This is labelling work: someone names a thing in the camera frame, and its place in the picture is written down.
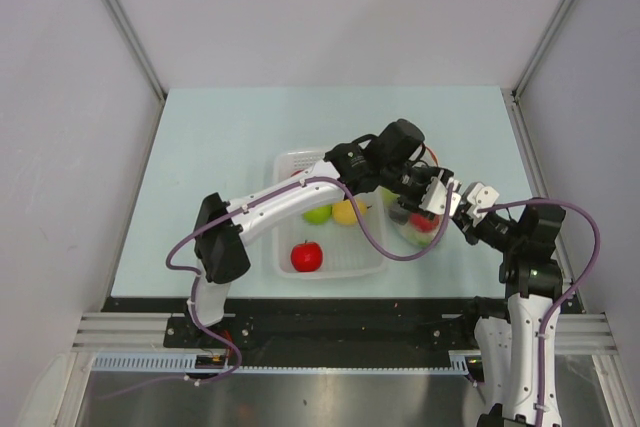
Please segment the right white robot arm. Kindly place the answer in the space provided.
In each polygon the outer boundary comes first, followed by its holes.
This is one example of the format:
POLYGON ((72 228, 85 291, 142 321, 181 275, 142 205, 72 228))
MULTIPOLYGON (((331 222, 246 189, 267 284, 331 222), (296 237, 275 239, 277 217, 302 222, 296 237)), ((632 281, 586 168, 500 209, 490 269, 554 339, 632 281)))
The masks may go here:
POLYGON ((560 426, 555 335, 564 279, 554 260, 566 203, 534 198, 518 220, 496 214, 498 195, 478 187, 463 195, 452 219, 471 244, 503 255, 503 300, 477 297, 461 323, 463 340, 480 348, 487 410, 480 426, 560 426))

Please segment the clear orange zip bag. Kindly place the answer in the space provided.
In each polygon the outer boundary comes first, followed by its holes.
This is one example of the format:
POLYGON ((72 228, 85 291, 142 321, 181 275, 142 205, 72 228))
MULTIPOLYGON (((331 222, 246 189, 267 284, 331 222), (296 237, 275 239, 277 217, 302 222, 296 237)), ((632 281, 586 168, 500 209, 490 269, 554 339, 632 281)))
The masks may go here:
MULTIPOLYGON (((388 215, 388 210, 390 206, 400 206, 397 199, 394 200, 393 202, 391 202, 389 205, 385 205, 383 203, 383 206, 385 208, 385 212, 386 215, 388 217, 388 219, 391 221, 391 219, 389 218, 388 215)), ((428 214, 428 215, 423 215, 423 216, 427 216, 427 217, 434 217, 434 216, 438 216, 435 214, 428 214)), ((429 246, 432 242, 433 239, 435 238, 436 234, 439 232, 441 224, 442 224, 442 217, 440 217, 440 225, 437 231, 433 231, 430 233, 422 233, 422 232, 418 232, 416 231, 410 224, 409 224, 409 220, 405 225, 398 225, 394 222, 391 221, 391 224, 394 226, 394 228, 396 229, 396 231, 398 232, 398 234, 403 237, 408 243, 410 243, 411 245, 414 245, 416 247, 418 247, 419 249, 425 248, 427 246, 429 246)))

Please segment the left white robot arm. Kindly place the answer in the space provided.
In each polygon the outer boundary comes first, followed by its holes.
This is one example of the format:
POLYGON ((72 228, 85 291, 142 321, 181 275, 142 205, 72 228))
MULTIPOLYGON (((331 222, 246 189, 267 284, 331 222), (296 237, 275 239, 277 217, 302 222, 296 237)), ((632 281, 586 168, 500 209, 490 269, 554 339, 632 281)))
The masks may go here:
POLYGON ((414 154, 423 143, 420 129, 399 119, 378 135, 336 145, 314 165, 259 193, 232 201, 207 196, 195 225, 201 280, 190 302, 187 336, 202 347, 219 339, 230 286, 251 266, 248 246, 289 217, 383 187, 412 213, 451 218, 459 186, 451 171, 420 165, 414 154))

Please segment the dark purple fruit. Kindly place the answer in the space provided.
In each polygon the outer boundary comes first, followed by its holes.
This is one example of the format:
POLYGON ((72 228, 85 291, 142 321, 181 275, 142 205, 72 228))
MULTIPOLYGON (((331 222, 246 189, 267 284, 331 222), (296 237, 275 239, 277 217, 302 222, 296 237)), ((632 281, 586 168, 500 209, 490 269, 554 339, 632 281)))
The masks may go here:
POLYGON ((398 225, 405 225, 408 222, 411 213, 401 206, 390 206, 388 215, 392 222, 398 225))

